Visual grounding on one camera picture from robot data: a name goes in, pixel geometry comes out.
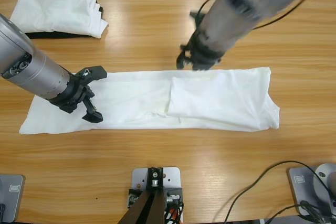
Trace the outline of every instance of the folded white shirt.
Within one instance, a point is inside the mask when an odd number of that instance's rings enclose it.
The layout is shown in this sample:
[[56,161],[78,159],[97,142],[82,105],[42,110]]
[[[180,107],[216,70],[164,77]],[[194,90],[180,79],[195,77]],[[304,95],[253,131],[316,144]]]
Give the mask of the folded white shirt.
[[35,96],[22,134],[89,129],[278,129],[279,108],[268,95],[270,69],[108,73],[90,84],[104,121],[82,119],[81,103],[68,114]]
[[107,27],[96,0],[18,0],[11,21],[25,33],[53,32],[100,38]]

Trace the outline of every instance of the wire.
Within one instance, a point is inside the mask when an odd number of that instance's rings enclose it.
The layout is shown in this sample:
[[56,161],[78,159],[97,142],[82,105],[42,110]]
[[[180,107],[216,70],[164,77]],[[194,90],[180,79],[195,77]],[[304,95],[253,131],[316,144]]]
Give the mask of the wire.
[[210,1],[210,0],[206,0],[206,1],[201,5],[201,7],[199,8],[199,10],[198,10],[198,12],[197,12],[197,14],[196,14],[196,17],[195,17],[195,20],[196,20],[196,21],[198,20],[199,15],[201,14],[202,9],[204,8],[204,6],[205,6],[209,1]]
[[300,206],[301,205],[298,204],[298,205],[292,205],[292,206],[289,206],[289,207],[285,207],[284,209],[278,211],[275,215],[273,215],[268,221],[265,222],[265,224],[270,224],[278,215],[280,215],[284,211],[286,211],[288,209],[291,209],[291,208],[294,208],[294,207],[300,207]]
[[[198,10],[197,15],[196,15],[196,17],[195,17],[195,20],[198,20],[199,15],[201,14],[202,9],[204,8],[204,6],[205,6],[209,1],[210,1],[210,0],[206,0],[206,1],[203,3],[203,5],[201,5],[201,7],[200,7],[200,9]],[[283,14],[282,16],[280,16],[280,17],[278,17],[278,18],[276,18],[276,19],[272,20],[271,22],[268,22],[268,23],[266,23],[266,24],[264,24],[264,25],[257,26],[257,27],[255,27],[255,28],[253,28],[253,30],[257,30],[257,29],[260,29],[260,28],[269,26],[269,25],[271,25],[271,24],[274,24],[275,22],[278,22],[278,21],[282,20],[283,18],[285,18],[286,16],[288,16],[289,14],[291,14],[294,10],[296,10],[296,9],[297,9],[297,8],[304,2],[304,1],[306,1],[306,0],[301,0],[296,6],[294,6],[291,10],[289,10],[288,12],[286,12],[285,14]]]
[[169,209],[169,211],[167,211],[166,214],[165,214],[165,224],[168,224],[170,221],[172,221],[172,224],[180,224],[180,219],[181,219],[181,215],[182,215],[182,212],[183,212],[183,208],[184,208],[184,203],[183,202],[180,202],[178,205],[175,205],[175,204],[172,205],[171,208]]
[[264,25],[261,25],[261,26],[257,26],[255,27],[253,30],[257,30],[257,29],[260,29],[260,28],[263,28],[265,26],[269,26],[271,24],[274,24],[275,22],[278,22],[280,20],[282,20],[283,18],[285,18],[287,15],[289,15],[290,13],[292,13],[295,9],[297,9],[304,1],[306,0],[301,0],[296,6],[294,6],[291,10],[289,10],[288,12],[286,12],[285,14],[283,14],[282,16],[278,17],[277,19],[271,21],[271,22],[268,22]]
[[322,184],[322,186],[327,190],[329,196],[331,198],[333,198],[334,200],[336,200],[336,197],[335,195],[332,193],[332,191],[324,184],[324,182],[321,180],[321,178],[314,172],[314,170],[312,168],[310,168],[308,165],[302,163],[302,162],[299,162],[299,161],[283,161],[283,162],[279,162],[277,164],[274,164],[274,165],[271,165],[270,167],[268,167],[266,170],[264,170],[264,172],[257,178],[256,181],[254,181],[251,185],[249,185],[246,189],[244,189],[240,194],[238,194],[238,196],[233,200],[230,208],[229,208],[229,211],[227,212],[227,215],[226,215],[226,218],[224,220],[224,223],[223,224],[227,224],[227,220],[229,218],[229,215],[233,209],[233,206],[235,205],[236,201],[244,194],[246,193],[247,191],[249,191],[250,189],[252,189],[263,177],[264,175],[269,172],[271,169],[273,169],[274,167],[276,166],[279,166],[279,165],[282,165],[282,164],[286,164],[286,163],[296,163],[296,164],[300,164],[300,165],[303,165],[305,166],[306,168],[308,168],[314,175],[315,177],[318,179],[318,181]]

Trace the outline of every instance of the robotic arm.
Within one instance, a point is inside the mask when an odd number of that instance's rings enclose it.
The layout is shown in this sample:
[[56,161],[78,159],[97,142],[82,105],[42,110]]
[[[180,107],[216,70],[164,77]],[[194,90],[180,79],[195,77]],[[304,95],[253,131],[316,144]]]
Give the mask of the robotic arm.
[[88,67],[72,74],[49,59],[10,20],[0,14],[0,75],[19,87],[38,95],[61,110],[72,113],[83,102],[89,122],[103,121],[90,98],[88,84],[107,77],[101,66]]
[[196,31],[181,46],[177,68],[191,63],[193,70],[208,70],[220,62],[237,40],[258,23],[275,16],[294,0],[216,0],[210,11],[196,15]]

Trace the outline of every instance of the wooden table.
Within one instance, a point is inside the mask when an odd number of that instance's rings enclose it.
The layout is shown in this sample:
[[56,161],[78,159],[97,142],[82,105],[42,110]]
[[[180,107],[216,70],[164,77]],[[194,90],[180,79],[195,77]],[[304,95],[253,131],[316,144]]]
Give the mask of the wooden table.
[[[0,0],[9,17],[17,0]],[[205,0],[98,0],[110,24],[101,39],[34,40],[72,72],[174,70]],[[18,221],[116,223],[126,211],[132,170],[177,166],[185,223],[223,221],[228,201],[269,165],[295,159],[336,162],[336,0],[307,0],[298,10],[250,33],[221,69],[269,66],[270,95],[281,108],[279,130],[92,130],[20,135],[33,95],[0,81],[0,173],[26,176]],[[235,206],[230,219],[269,217],[293,203],[282,165]]]

